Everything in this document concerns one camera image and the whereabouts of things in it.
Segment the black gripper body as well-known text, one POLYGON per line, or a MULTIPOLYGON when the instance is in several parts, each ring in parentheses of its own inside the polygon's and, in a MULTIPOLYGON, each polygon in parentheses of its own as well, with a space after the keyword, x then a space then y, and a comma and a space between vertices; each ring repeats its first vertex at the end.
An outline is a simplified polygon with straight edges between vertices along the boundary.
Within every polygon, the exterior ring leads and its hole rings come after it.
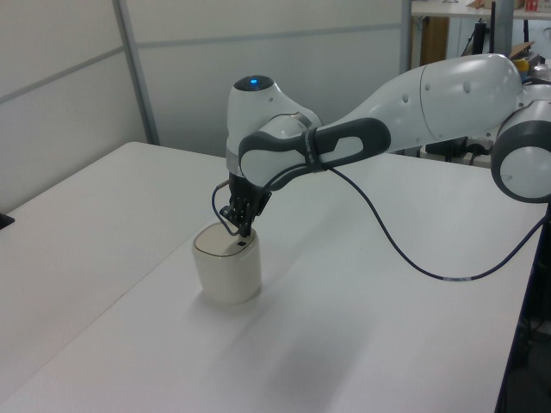
POLYGON ((239 202, 243 199, 254 200, 257 204, 257 215, 263 212, 271 196, 271 192, 268 189, 253 185, 244 177, 232 173, 229 174, 229 189, 231 193, 230 198, 234 198, 237 208, 239 202))

